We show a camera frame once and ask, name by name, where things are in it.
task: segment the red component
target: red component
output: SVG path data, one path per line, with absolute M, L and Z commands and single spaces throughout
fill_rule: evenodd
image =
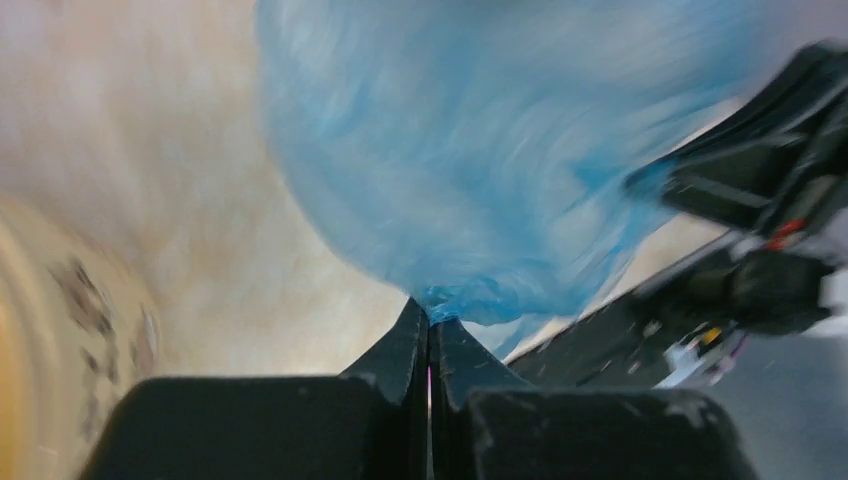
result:
M 784 223 L 783 226 L 777 229 L 777 232 L 774 233 L 774 236 L 766 244 L 766 248 L 773 251 L 782 250 L 783 247 L 786 246 L 784 243 L 786 237 L 792 235 L 798 230 L 801 230 L 802 228 L 804 228 L 803 220 L 790 220 Z

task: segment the crumpled plastic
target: crumpled plastic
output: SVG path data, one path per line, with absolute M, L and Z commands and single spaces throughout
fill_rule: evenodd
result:
M 436 323 L 517 322 L 614 285 L 671 212 L 621 182 L 760 72 L 757 0 L 259 0 L 287 185 L 342 258 Z

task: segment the black metal bracket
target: black metal bracket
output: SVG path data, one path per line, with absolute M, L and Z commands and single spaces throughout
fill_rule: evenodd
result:
M 713 378 L 749 333 L 826 316 L 806 286 L 848 264 L 848 54 L 800 51 L 657 162 L 672 166 L 666 203 L 731 231 L 509 366 L 410 301 L 337 377 L 139 384 L 81 478 L 754 479 L 721 407 L 653 387 Z M 773 303 L 790 313 L 750 321 Z

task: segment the plastic bag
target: plastic bag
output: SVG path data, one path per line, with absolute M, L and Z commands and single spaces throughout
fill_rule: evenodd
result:
M 261 101 L 330 246 L 434 323 L 517 322 L 488 345 L 503 358 L 614 285 L 670 218 L 621 180 L 744 91 L 761 9 L 259 0 Z

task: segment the beige container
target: beige container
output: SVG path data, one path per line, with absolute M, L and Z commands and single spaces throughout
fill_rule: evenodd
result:
M 113 255 L 0 196 L 0 480 L 75 478 L 151 375 L 156 309 Z

